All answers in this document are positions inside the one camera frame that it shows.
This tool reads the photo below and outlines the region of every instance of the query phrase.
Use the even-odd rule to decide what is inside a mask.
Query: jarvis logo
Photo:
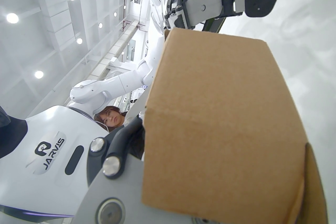
[[[46,173],[66,144],[66,135],[62,132],[48,132],[40,139],[31,153],[26,168],[35,175]]]
[[[35,149],[35,154],[43,157],[47,153],[44,150],[49,150],[51,148],[51,144],[49,142],[42,141]]]
[[[59,152],[62,144],[64,143],[64,141],[65,141],[64,138],[60,138],[57,141],[57,143],[55,143],[54,148],[48,154],[48,157],[45,159],[45,163],[43,163],[46,170],[48,169],[49,165],[51,165],[51,163],[53,162],[53,159],[55,159],[56,156],[58,155],[58,152]]]

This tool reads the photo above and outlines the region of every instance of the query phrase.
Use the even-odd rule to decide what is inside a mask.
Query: brown cardboard box
[[[228,224],[328,223],[312,148],[265,42],[174,28],[146,107],[144,204]]]

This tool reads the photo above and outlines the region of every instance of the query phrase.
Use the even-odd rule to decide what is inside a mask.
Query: humanoid robot
[[[55,106],[26,120],[0,111],[0,223],[39,223],[74,217],[74,224],[204,223],[144,206],[143,162],[128,154],[144,135],[149,89],[128,112],[124,127],[108,133],[92,115],[143,85],[150,86],[164,47],[164,30],[193,29],[208,19],[264,17],[276,0],[151,0],[148,54],[136,70],[86,80],[70,92],[69,107]]]

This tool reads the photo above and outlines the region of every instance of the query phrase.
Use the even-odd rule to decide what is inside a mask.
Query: round metal cap
[[[117,157],[108,157],[103,163],[103,173],[107,177],[116,175],[120,169],[120,160]]]
[[[98,210],[99,224],[122,224],[125,221],[125,206],[118,199],[106,200]]]
[[[99,152],[101,151],[101,149],[104,147],[104,139],[102,139],[101,137],[98,137],[96,139],[94,139],[91,144],[90,144],[90,150],[91,152]]]

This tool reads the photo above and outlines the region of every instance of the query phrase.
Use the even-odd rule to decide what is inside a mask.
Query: white ceiling grid
[[[128,11],[124,0],[0,2],[0,105],[19,118],[63,104],[118,41]],[[8,23],[8,13],[19,22]]]

